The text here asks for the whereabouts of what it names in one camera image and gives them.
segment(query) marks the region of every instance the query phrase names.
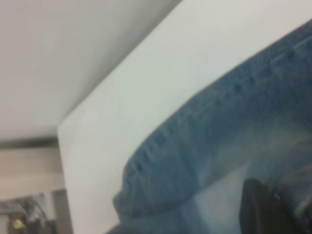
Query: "jeans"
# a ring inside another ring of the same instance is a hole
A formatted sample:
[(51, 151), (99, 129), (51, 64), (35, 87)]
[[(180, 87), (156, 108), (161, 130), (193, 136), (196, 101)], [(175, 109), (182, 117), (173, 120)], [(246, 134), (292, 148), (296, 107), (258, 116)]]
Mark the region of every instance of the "jeans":
[(312, 139), (311, 107), (312, 21), (199, 92), (141, 144), (109, 234), (240, 233), (249, 168)]

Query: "denim leg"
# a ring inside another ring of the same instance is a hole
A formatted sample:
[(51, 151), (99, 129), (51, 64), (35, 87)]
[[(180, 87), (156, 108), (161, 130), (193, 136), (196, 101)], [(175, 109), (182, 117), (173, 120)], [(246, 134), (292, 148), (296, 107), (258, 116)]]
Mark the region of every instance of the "denim leg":
[(310, 21), (202, 90), (142, 143), (114, 198), (121, 221), (177, 207), (253, 158), (310, 139), (311, 107)]

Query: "white wall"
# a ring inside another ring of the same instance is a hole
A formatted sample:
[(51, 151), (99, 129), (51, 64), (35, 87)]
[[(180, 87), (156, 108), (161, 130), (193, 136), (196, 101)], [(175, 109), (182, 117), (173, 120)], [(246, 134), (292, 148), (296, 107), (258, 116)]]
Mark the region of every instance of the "white wall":
[(57, 126), (180, 0), (0, 1), (0, 141)]
[(58, 148), (0, 150), (0, 200), (64, 187)]
[(153, 129), (311, 9), (310, 0), (184, 0), (58, 129), (75, 234), (118, 223), (111, 200), (123, 166)]

